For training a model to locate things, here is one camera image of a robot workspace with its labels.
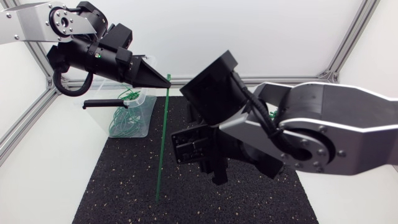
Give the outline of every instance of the green string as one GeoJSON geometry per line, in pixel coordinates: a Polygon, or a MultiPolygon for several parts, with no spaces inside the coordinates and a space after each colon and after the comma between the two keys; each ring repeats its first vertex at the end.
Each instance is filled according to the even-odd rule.
{"type": "MultiPolygon", "coordinates": [[[[170,81],[171,79],[172,79],[172,76],[170,74],[167,74],[167,80],[170,81]]],[[[167,89],[167,91],[166,91],[166,102],[164,105],[162,145],[160,147],[159,171],[157,173],[156,202],[159,202],[160,179],[162,177],[163,151],[164,151],[164,141],[165,141],[165,135],[166,135],[166,121],[167,121],[168,107],[169,107],[169,89],[167,89]]]]}
{"type": "MultiPolygon", "coordinates": [[[[135,100],[138,98],[140,91],[132,91],[127,86],[126,91],[122,92],[118,99],[122,100],[135,100]]],[[[113,114],[113,120],[109,124],[109,136],[114,138],[131,137],[137,134],[143,121],[140,120],[140,112],[137,108],[124,108],[118,107],[113,114]]]]}
{"type": "Polygon", "coordinates": [[[271,119],[274,119],[275,117],[276,117],[276,114],[277,114],[277,110],[275,110],[274,112],[270,112],[269,113],[269,117],[271,118],[271,119]]]}

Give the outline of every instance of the aluminum frame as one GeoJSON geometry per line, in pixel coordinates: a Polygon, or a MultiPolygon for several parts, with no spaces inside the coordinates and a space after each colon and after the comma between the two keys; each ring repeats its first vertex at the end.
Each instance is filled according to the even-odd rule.
{"type": "MultiPolygon", "coordinates": [[[[263,82],[276,82],[295,85],[303,82],[327,82],[338,83],[339,72],[360,38],[363,30],[369,22],[373,12],[376,10],[380,0],[363,0],[354,20],[352,21],[343,41],[341,42],[333,60],[328,68],[321,74],[313,77],[244,77],[243,82],[249,86],[258,85],[263,82]]],[[[0,0],[4,8],[20,5],[18,0],[0,0]]],[[[26,132],[38,120],[40,115],[56,99],[59,92],[52,83],[53,70],[47,60],[43,45],[38,42],[26,42],[26,46],[33,58],[39,64],[47,79],[47,90],[32,106],[16,121],[8,132],[0,139],[0,166],[7,156],[17,146],[26,132]]],[[[191,77],[172,78],[172,88],[178,88],[191,80],[191,77]]],[[[67,88],[79,88],[84,80],[66,80],[67,88]]]]}

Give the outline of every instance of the plastic container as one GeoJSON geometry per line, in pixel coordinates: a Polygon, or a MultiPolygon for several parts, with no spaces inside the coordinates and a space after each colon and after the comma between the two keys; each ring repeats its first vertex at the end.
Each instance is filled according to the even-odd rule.
{"type": "MultiPolygon", "coordinates": [[[[152,63],[146,60],[147,63],[153,64],[153,57],[148,58],[152,59],[152,63]]],[[[154,93],[155,90],[151,88],[132,88],[125,83],[97,78],[90,90],[80,98],[78,105],[85,108],[109,137],[143,138],[149,131],[156,102],[154,93]],[[126,91],[139,91],[139,96],[134,100],[118,100],[126,95],[126,91]]]]}

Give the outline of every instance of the speckled rubber mat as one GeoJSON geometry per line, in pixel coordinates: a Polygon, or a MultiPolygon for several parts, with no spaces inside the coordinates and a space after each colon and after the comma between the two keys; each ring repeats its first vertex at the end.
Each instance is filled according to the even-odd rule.
{"type": "Polygon", "coordinates": [[[159,203],[155,202],[164,97],[156,101],[146,138],[109,138],[74,223],[318,223],[293,170],[274,180],[229,161],[229,182],[216,186],[198,164],[178,166],[170,133],[185,129],[186,100],[170,97],[159,203]]]}

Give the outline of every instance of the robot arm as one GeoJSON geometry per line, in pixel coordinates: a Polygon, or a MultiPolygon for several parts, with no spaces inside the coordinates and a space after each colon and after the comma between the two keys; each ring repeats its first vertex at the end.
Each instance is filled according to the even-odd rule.
{"type": "Polygon", "coordinates": [[[226,52],[181,89],[204,122],[173,133],[178,163],[199,162],[216,184],[228,180],[225,157],[271,178],[284,165],[354,175],[398,164],[397,100],[329,83],[263,83],[250,93],[236,65],[226,52]],[[267,103],[278,107],[274,120],[267,103]]]}
{"type": "Polygon", "coordinates": [[[89,2],[79,3],[75,9],[60,2],[24,4],[0,12],[0,23],[0,44],[58,42],[47,58],[54,69],[55,86],[68,96],[84,94],[94,74],[134,87],[170,87],[161,74],[127,50],[132,31],[122,24],[108,28],[105,15],[89,2]],[[62,73],[70,66],[88,72],[78,91],[62,85],[62,73]]]}

